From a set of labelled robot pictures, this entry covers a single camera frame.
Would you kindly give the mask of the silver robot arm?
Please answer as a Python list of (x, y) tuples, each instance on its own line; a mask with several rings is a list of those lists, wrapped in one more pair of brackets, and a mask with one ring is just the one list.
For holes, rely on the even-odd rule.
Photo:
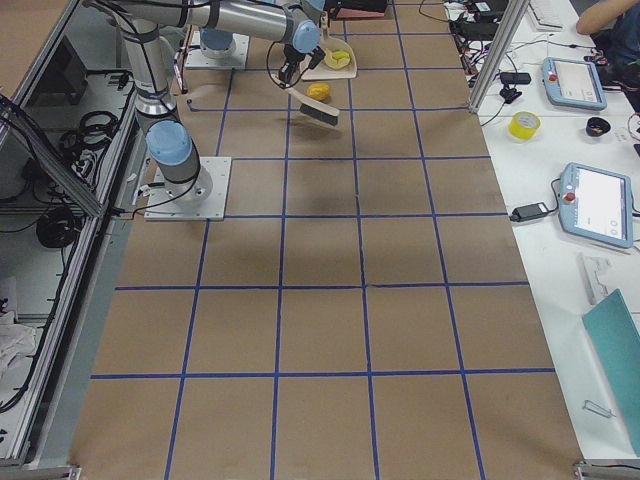
[(200, 50), (210, 60), (232, 56), (243, 37), (269, 40), (284, 47), (284, 64), (274, 80), (291, 87), (304, 58), (316, 66), (324, 57), (320, 47), (322, 1), (95, 1), (93, 7), (110, 14), (121, 29), (137, 97), (136, 117), (147, 149), (158, 165), (171, 199), (203, 200), (212, 180), (180, 120), (193, 93), (211, 93), (221, 99), (220, 80), (228, 71), (200, 70), (168, 78), (162, 57), (160, 28), (195, 27)]

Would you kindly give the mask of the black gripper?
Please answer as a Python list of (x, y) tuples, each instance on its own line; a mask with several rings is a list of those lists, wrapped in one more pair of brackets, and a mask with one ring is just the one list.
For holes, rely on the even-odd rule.
[(316, 46), (311, 53), (301, 53), (292, 45), (286, 44), (283, 52), (285, 55), (285, 62), (277, 73), (277, 79), (280, 82), (291, 82), (295, 71), (299, 68), (300, 64), (306, 57), (309, 57), (310, 61), (303, 71), (315, 69), (324, 59), (324, 50), (320, 46)]

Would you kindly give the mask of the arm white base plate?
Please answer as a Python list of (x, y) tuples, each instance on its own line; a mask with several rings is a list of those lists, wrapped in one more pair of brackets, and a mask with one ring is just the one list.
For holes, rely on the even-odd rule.
[(167, 183), (161, 169), (155, 169), (154, 181), (162, 186), (150, 190), (150, 208), (144, 210), (148, 221), (222, 221), (225, 217), (232, 159), (201, 157), (199, 176), (191, 187)]
[(191, 70), (244, 70), (248, 57), (249, 37), (233, 34), (233, 41), (227, 50), (201, 48), (200, 32), (192, 34), (185, 68)]

